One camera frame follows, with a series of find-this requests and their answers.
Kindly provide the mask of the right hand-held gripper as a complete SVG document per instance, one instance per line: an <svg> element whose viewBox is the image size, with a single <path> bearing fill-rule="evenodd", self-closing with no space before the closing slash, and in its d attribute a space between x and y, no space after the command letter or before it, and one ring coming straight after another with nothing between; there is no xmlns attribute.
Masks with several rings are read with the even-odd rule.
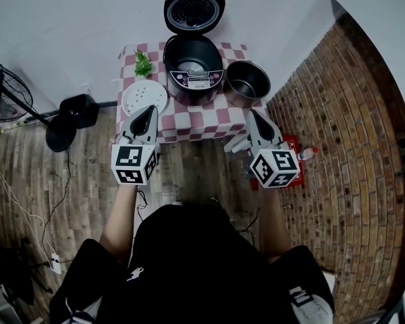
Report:
<svg viewBox="0 0 405 324"><path fill-rule="evenodd" d="M299 175L294 150L284 141L280 129L266 115L251 109L246 118L248 136L236 135L225 146L226 153L247 151L251 174L263 188L284 188Z"/></svg>

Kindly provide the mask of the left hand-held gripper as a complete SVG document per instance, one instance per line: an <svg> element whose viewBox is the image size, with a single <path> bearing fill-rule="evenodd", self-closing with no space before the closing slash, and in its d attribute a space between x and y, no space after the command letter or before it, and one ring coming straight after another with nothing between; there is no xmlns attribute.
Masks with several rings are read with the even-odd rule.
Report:
<svg viewBox="0 0 405 324"><path fill-rule="evenodd" d="M123 123L121 135L144 144L156 143L158 115L154 105L135 111ZM111 169L118 184L148 184L158 164L159 150L154 145L112 146Z"/></svg>

